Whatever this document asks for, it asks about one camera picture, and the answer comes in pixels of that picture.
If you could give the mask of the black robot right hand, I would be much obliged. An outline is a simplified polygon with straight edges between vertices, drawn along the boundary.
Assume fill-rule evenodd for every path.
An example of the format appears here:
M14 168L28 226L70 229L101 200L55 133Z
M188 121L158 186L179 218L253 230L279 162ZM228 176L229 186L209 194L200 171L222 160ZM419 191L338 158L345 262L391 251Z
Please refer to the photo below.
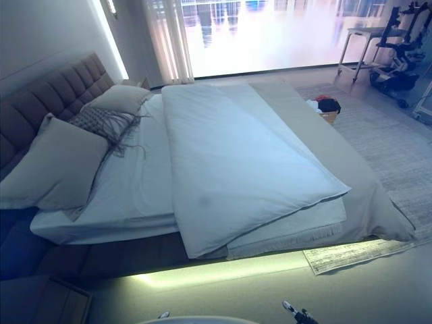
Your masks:
M292 314L297 323L318 324L318 322L308 313L305 308L303 308L301 311L298 311L286 300L282 301L281 304L289 313Z

